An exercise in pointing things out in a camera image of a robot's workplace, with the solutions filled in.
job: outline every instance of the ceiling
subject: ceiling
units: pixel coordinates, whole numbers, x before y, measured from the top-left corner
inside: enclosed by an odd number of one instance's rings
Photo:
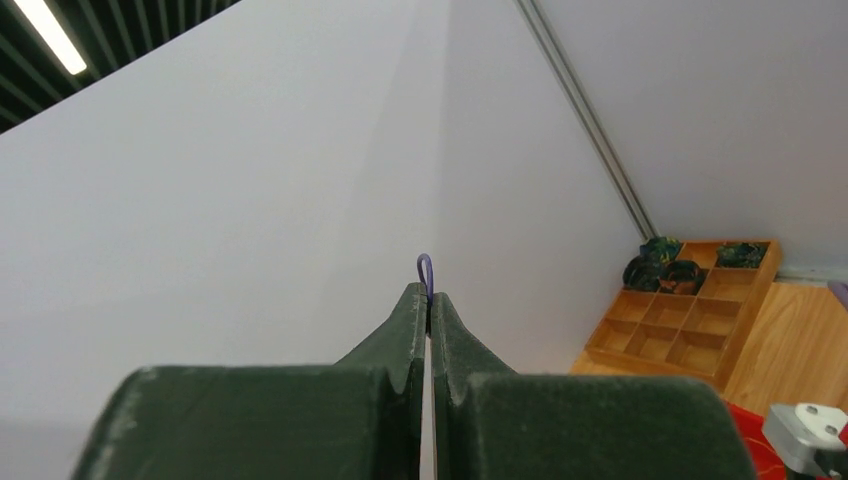
[[[239,0],[47,0],[88,68],[70,75],[13,0],[0,0],[0,133]]]

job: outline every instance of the wall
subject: wall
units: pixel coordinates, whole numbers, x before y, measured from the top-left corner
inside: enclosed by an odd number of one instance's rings
[[[0,136],[0,478],[139,365],[336,360],[421,251],[568,369],[636,231],[515,6],[451,3],[241,2]]]
[[[541,3],[658,228],[848,267],[848,3]]]

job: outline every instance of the tube light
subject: tube light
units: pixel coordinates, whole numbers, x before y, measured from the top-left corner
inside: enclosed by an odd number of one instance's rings
[[[85,61],[44,0],[15,0],[15,3],[71,75],[86,69]]]

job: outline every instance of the wooden tray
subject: wooden tray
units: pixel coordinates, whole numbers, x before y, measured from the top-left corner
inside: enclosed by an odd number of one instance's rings
[[[739,241],[768,246],[758,268],[716,267],[716,248]],[[723,390],[783,252],[775,240],[685,242],[678,260],[693,260],[707,277],[697,295],[622,289],[586,351],[599,363],[641,374],[690,375]]]

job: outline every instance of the wood grain surface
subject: wood grain surface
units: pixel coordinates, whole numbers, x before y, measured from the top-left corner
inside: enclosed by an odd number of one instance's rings
[[[571,373],[632,374],[585,351]],[[848,410],[848,312],[824,287],[772,284],[722,396],[760,415],[772,403]]]

